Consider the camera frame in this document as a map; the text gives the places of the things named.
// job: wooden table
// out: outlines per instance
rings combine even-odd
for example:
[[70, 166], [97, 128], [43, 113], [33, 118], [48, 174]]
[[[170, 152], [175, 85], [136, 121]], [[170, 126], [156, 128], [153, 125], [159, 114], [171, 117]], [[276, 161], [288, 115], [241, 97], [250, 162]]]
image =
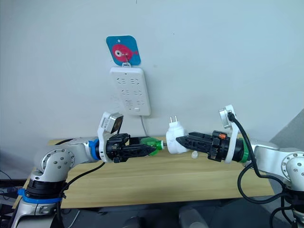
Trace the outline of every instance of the wooden table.
[[[69, 172], [67, 181], [100, 163], [76, 166]], [[237, 179], [242, 169], [234, 161], [224, 164], [208, 160], [203, 153], [192, 159], [191, 152], [173, 155], [163, 150], [155, 156], [107, 163], [80, 178], [65, 191], [62, 208], [239, 198]], [[253, 170], [245, 174], [242, 183], [249, 196], [274, 194], [269, 181], [258, 178]]]

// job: white wall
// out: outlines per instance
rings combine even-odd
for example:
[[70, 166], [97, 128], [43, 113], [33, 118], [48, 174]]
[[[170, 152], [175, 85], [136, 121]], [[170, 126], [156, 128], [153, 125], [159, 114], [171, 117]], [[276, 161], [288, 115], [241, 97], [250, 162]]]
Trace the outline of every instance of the white wall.
[[[150, 94], [150, 135], [170, 115], [223, 130], [233, 104], [251, 136], [271, 139], [303, 108], [302, 0], [2, 0], [1, 169], [25, 178], [49, 139], [96, 135], [119, 101], [105, 38], [136, 38]], [[122, 132], [143, 135], [138, 117]]]

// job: white power adapter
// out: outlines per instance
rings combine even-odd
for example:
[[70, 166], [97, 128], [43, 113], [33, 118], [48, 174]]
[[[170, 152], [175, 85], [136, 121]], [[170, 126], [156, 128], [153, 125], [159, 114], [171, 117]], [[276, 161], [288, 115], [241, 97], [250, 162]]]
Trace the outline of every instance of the white power adapter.
[[172, 154], [175, 153], [184, 153], [187, 152], [184, 146], [180, 145], [177, 141], [177, 137], [187, 135], [186, 130], [182, 127], [179, 121], [177, 121], [177, 116], [175, 116], [175, 122], [172, 121], [172, 117], [170, 117], [169, 129], [166, 133], [167, 140], [167, 148], [168, 151]]

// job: power strip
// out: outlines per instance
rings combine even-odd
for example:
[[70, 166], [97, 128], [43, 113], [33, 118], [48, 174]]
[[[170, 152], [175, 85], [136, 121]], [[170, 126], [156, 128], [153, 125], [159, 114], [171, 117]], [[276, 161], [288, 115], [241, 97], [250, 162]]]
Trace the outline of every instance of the power strip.
[[112, 67], [110, 76], [127, 114], [150, 115], [150, 102], [142, 69]]

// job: floor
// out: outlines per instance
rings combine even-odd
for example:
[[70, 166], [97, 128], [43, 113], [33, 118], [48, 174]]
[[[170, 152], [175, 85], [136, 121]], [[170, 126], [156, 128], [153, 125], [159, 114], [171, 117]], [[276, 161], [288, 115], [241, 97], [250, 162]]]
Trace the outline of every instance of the floor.
[[[210, 228], [267, 228], [270, 213], [260, 205], [252, 204], [244, 199], [233, 201], [225, 206], [195, 206]], [[179, 228], [179, 208], [176, 206], [160, 206], [145, 210], [130, 208], [130, 210], [111, 212], [92, 212], [81, 210], [73, 228], [88, 226], [91, 228], [122, 228], [124, 222], [134, 216], [145, 220], [145, 228]], [[77, 213], [76, 209], [64, 216], [65, 227], [68, 227]], [[275, 218], [275, 228], [290, 227], [289, 224]]]

